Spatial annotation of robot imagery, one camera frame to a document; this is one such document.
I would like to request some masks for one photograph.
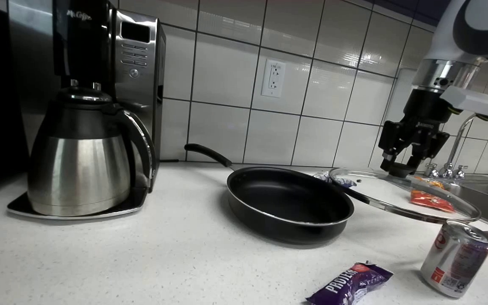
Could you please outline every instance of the aluminum can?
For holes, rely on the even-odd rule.
[[[447,220],[421,266],[421,275],[434,289],[462,297],[488,255],[488,235],[482,230]]]

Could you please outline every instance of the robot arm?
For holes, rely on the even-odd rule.
[[[381,168],[391,175],[413,174],[434,158],[449,134],[439,130],[451,114],[469,110],[488,118],[488,95],[466,88],[488,59],[488,0],[452,0],[421,61],[400,122],[386,121],[378,141]],[[412,145],[407,164],[395,162]]]

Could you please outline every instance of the outlet cover plate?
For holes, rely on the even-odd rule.
[[[267,59],[267,62],[265,63],[265,75],[263,76],[263,88],[261,89],[261,95],[280,98],[284,75],[284,62]]]

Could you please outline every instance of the kitchen counter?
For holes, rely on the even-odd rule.
[[[298,305],[366,260],[395,276],[359,305],[488,304],[488,258],[459,301],[422,282],[419,268],[440,225],[354,201],[335,241],[289,247],[233,216],[229,174],[217,164],[162,164],[143,210],[85,222],[8,214],[25,177],[0,185],[0,304]]]

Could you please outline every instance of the purple wrapper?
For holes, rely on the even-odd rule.
[[[393,276],[374,264],[355,263],[306,299],[314,305],[353,305]]]

